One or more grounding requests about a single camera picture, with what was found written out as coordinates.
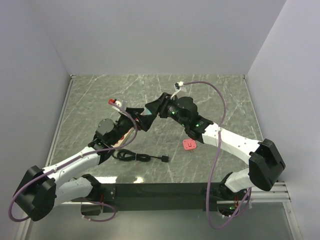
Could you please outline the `beige power strip red sockets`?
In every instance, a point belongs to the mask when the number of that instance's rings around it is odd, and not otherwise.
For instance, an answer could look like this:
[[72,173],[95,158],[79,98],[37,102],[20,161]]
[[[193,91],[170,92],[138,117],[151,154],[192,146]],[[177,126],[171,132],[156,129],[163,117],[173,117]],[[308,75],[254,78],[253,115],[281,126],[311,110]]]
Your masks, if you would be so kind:
[[129,139],[131,133],[134,131],[133,128],[131,128],[126,134],[124,134],[120,140],[118,140],[114,145],[112,145],[113,148],[122,146],[126,143],[126,141]]

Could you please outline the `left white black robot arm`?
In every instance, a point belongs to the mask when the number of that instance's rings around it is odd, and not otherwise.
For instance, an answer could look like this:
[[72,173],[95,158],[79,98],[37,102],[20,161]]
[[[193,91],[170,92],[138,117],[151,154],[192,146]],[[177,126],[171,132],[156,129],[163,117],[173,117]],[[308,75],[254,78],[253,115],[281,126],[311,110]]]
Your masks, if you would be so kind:
[[148,131],[155,115],[144,114],[144,108],[125,109],[113,105],[119,110],[117,121],[103,119],[95,132],[93,140],[75,155],[51,166],[29,168],[15,191],[8,210],[9,218],[19,222],[12,213],[13,204],[17,204],[26,218],[34,222],[43,219],[51,210],[65,202],[83,198],[96,203],[101,195],[101,183],[92,175],[85,174],[72,180],[83,171],[98,166],[108,160],[112,154],[126,147],[131,141],[124,142],[122,137],[131,129]]

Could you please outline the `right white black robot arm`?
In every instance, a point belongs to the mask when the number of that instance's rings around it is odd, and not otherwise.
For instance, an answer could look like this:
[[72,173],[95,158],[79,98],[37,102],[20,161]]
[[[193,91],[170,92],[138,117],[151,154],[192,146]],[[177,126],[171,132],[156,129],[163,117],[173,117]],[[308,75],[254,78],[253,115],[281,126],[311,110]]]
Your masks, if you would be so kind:
[[267,138],[258,141],[220,128],[199,114],[192,97],[178,98],[163,93],[145,107],[153,116],[172,118],[184,127],[185,133],[192,140],[228,152],[248,166],[238,172],[228,173],[221,182],[210,182],[207,185],[205,210],[216,211],[218,201],[235,200],[252,187],[264,192],[271,191],[286,168],[273,141]]

